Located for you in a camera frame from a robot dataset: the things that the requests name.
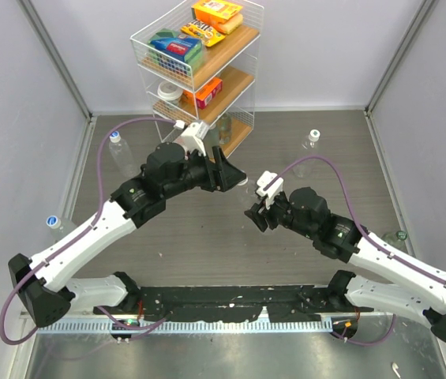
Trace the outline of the clear plastic bottle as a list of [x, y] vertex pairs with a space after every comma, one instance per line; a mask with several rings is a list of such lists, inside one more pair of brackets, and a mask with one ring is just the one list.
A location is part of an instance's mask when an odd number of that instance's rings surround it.
[[[308, 136], [309, 133], [302, 139], [301, 147], [298, 150], [297, 159], [320, 154], [320, 139], [318, 142], [312, 142], [309, 140]], [[293, 172], [298, 178], [306, 178], [312, 173], [314, 164], [314, 159], [304, 160], [293, 168]]]
[[248, 178], [249, 181], [244, 186], [235, 186], [235, 191], [237, 192], [237, 199], [239, 201], [239, 204], [244, 209], [249, 209], [253, 206], [253, 204], [257, 201], [257, 183], [252, 180], [251, 178]]
[[121, 174], [132, 178], [138, 175], [139, 169], [127, 141], [122, 136], [121, 138], [118, 143], [112, 143], [109, 139], [109, 151]]

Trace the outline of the blue and white bottle cap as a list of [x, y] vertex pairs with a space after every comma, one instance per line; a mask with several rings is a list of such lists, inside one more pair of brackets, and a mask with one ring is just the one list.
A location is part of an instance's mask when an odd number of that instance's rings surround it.
[[118, 131], [114, 131], [110, 136], [109, 136], [110, 142], [112, 143], [118, 143], [122, 138], [121, 135]]

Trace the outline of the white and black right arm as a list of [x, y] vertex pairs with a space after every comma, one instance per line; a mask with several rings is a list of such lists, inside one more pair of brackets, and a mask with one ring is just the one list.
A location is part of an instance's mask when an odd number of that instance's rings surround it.
[[446, 343], [446, 272], [404, 253], [346, 217], [332, 213], [327, 201], [309, 188], [278, 193], [246, 210], [260, 231], [284, 227], [311, 240], [315, 250], [388, 280], [386, 284], [350, 272], [336, 274], [326, 300], [343, 312], [350, 306], [409, 318]]

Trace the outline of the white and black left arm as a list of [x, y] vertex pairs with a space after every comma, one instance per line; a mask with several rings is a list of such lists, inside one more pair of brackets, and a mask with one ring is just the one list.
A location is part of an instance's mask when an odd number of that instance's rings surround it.
[[13, 257], [10, 275], [35, 325], [44, 328], [70, 310], [97, 306], [122, 314], [137, 311], [140, 290], [124, 272], [89, 280], [73, 276], [112, 243], [163, 212], [168, 199], [194, 188], [226, 192], [245, 180], [245, 173], [221, 148], [212, 151], [209, 159], [198, 151], [187, 153], [176, 143], [158, 145], [140, 174], [122, 183], [92, 218], [33, 257]]

